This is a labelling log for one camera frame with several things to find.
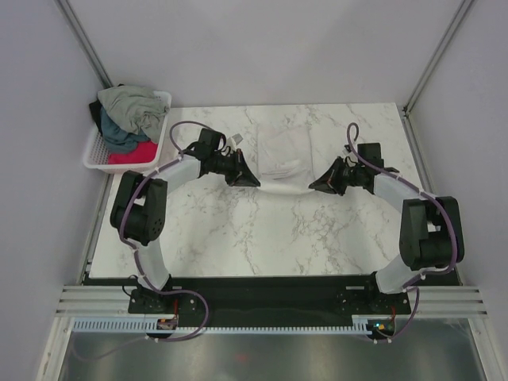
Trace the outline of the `white plastic basket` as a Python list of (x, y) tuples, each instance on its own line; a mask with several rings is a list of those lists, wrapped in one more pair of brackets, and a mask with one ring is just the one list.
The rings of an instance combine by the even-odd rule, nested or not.
[(83, 164), (109, 174), (147, 171), (157, 164), (171, 108), (171, 95), (120, 85), (100, 90), (89, 105), (94, 126)]

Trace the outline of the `grey t shirt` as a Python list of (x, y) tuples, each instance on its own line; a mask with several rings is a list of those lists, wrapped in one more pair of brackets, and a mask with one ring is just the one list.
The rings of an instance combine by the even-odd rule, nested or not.
[(119, 86), (98, 92), (98, 100), (110, 119), (127, 133), (143, 133), (158, 144), (170, 107), (148, 87)]

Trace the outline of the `red t shirt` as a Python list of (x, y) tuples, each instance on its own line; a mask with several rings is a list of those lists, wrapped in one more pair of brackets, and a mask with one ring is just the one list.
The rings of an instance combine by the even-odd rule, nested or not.
[(139, 142), (137, 147), (129, 153), (112, 153), (109, 156), (108, 164), (143, 164), (153, 161), (156, 157), (158, 145), (151, 141)]

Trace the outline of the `white t shirt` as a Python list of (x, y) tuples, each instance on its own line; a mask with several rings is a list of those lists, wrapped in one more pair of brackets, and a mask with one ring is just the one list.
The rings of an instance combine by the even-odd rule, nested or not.
[(269, 194), (304, 195), (313, 190), (314, 165), (307, 127), (265, 125), (258, 129), (257, 172), (259, 189)]

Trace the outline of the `aluminium frame post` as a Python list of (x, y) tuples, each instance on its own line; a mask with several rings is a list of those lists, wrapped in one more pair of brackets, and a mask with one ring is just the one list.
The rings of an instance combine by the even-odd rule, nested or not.
[(55, 0), (54, 3), (63, 15), (64, 20), (67, 22), (73, 36), (79, 43), (88, 63), (91, 65), (92, 70), (97, 76), (103, 88), (108, 88), (113, 85), (110, 76), (108, 75), (102, 61), (99, 58), (96, 49), (94, 48), (86, 30), (83, 28), (77, 13), (74, 11), (71, 3), (68, 0)]
[(448, 47), (452, 43), (453, 39), (456, 37), (459, 32), (462, 24), (467, 19), (471, 9), (476, 4), (476, 0), (462, 0), (460, 1), (459, 6), (456, 11), (452, 15), (448, 26), (443, 32), (440, 40), (437, 43), (437, 46), (433, 50), (432, 55), (430, 56), (427, 64), (420, 77), (418, 78), (416, 85), (404, 106), (401, 108), (402, 115), (404, 118), (408, 119), (410, 113), (416, 106), (417, 101), (421, 97), (422, 92), (424, 91), (428, 81), (431, 79), (433, 73), (437, 69), (439, 63), (441, 62), (443, 56), (448, 50)]

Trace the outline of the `black t shirt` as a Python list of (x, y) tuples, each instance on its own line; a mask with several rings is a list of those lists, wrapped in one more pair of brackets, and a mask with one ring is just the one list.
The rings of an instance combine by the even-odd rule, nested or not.
[(129, 122), (124, 110), (127, 96), (126, 91), (124, 83), (100, 90), (97, 93), (96, 100), (88, 105), (92, 120), (99, 129), (102, 127), (101, 110), (105, 110), (110, 119), (118, 126), (124, 130), (129, 129)]

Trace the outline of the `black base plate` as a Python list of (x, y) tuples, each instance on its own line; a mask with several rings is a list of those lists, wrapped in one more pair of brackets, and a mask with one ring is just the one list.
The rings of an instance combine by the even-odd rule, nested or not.
[(410, 313), (406, 294), (374, 295), (370, 280), (370, 275), (173, 278), (175, 298), (160, 314), (176, 313), (198, 326), (209, 321), (342, 323), (354, 315)]

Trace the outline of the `right aluminium frame post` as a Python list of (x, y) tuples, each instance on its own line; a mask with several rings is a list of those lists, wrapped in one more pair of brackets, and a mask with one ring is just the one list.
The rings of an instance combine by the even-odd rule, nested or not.
[(424, 91), (428, 81), (431, 79), (433, 73), (437, 69), (439, 63), (441, 62), (443, 56), (448, 50), (448, 47), (452, 43), (453, 39), (456, 37), (459, 32), (462, 24), (467, 19), (471, 9), (476, 4), (476, 0), (462, 0), (460, 1), (459, 6), (456, 11), (452, 15), (448, 26), (443, 32), (440, 40), (437, 43), (437, 46), (433, 50), (432, 55), (430, 56), (427, 64), (420, 77), (418, 78), (416, 85), (404, 106), (401, 108), (402, 115), (404, 118), (408, 119), (410, 113), (416, 106), (417, 101), (421, 97), (422, 92)]

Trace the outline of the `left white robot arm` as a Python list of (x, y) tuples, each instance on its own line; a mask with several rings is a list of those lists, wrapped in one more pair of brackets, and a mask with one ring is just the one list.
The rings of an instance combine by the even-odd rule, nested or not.
[(260, 186), (243, 152), (223, 133), (201, 122), (188, 123), (202, 128), (198, 139), (185, 149), (177, 148), (176, 159), (147, 175), (125, 172), (114, 199), (110, 224), (120, 241), (133, 250), (137, 268), (137, 288), (129, 301), (131, 314), (160, 314), (173, 306), (175, 292), (160, 245), (167, 196), (172, 191), (209, 173), (223, 176), (230, 187)]

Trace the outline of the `teal t shirt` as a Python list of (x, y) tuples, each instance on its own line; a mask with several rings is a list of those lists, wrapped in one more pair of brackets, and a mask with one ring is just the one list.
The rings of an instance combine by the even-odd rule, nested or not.
[(100, 132), (110, 153), (129, 153), (139, 142), (150, 141), (144, 133), (128, 133), (120, 128), (103, 108), (100, 109)]

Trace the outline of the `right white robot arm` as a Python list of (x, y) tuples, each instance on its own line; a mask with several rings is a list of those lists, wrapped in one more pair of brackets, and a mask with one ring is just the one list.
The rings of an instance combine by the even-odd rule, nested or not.
[(397, 169), (386, 167), (379, 143), (348, 150), (356, 163), (338, 156), (309, 188), (343, 196), (348, 188), (359, 187), (400, 213), (399, 254), (371, 274), (363, 294), (364, 305), (378, 313), (392, 303), (393, 294), (407, 291), (427, 275), (448, 274), (464, 259), (460, 207), (454, 197), (426, 193), (400, 177)]

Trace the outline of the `aluminium front rail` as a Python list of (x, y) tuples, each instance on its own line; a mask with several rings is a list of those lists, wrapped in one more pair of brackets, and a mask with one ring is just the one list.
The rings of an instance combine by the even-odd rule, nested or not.
[[(486, 318), (487, 308), (477, 287), (420, 286), (418, 318)], [(62, 316), (120, 317), (129, 297), (117, 286), (65, 286), (56, 307)]]

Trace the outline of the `left aluminium frame post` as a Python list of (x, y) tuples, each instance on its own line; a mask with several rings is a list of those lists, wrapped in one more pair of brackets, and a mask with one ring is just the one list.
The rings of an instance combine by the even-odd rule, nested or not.
[(63, 15), (64, 20), (67, 22), (73, 36), (79, 43), (88, 63), (91, 65), (92, 70), (97, 76), (103, 88), (108, 88), (113, 85), (110, 76), (108, 75), (102, 61), (99, 58), (96, 49), (94, 48), (86, 30), (83, 28), (77, 13), (74, 11), (71, 3), (68, 0), (55, 0), (54, 3)]

